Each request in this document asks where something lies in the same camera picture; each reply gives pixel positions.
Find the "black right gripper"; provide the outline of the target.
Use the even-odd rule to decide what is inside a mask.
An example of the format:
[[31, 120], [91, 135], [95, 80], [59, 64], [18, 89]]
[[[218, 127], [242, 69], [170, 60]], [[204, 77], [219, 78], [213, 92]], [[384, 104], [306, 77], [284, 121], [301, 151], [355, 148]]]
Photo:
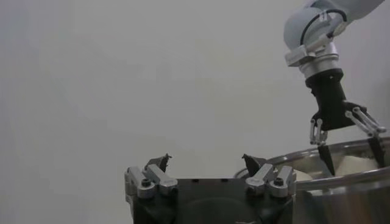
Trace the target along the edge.
[[319, 72], [305, 80], [318, 105], [318, 111], [310, 120], [310, 144], [317, 146], [319, 157], [332, 176], [335, 175], [335, 168], [326, 144], [328, 131], [353, 125], [367, 135], [378, 166], [386, 167], [386, 152], [380, 135], [386, 133], [387, 128], [367, 113], [366, 107], [346, 99], [341, 85], [343, 75], [341, 68], [335, 68]]

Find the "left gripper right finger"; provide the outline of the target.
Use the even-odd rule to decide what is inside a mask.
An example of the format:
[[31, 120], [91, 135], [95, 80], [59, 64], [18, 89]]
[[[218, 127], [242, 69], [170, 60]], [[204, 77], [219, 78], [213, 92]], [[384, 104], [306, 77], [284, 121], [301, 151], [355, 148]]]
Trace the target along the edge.
[[286, 198], [296, 194], [296, 173], [290, 166], [277, 170], [264, 158], [244, 154], [249, 176], [244, 180], [251, 195], [259, 196], [268, 192], [275, 198]]

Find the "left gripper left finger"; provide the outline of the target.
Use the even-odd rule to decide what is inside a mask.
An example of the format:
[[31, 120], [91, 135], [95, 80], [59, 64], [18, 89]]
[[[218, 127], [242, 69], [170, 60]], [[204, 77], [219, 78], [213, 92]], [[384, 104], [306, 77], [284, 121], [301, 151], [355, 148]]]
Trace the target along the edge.
[[158, 193], [165, 197], [174, 197], [178, 193], [179, 182], [166, 174], [168, 161], [171, 158], [165, 154], [150, 159], [140, 169], [137, 166], [128, 167], [124, 172], [125, 198], [152, 199]]

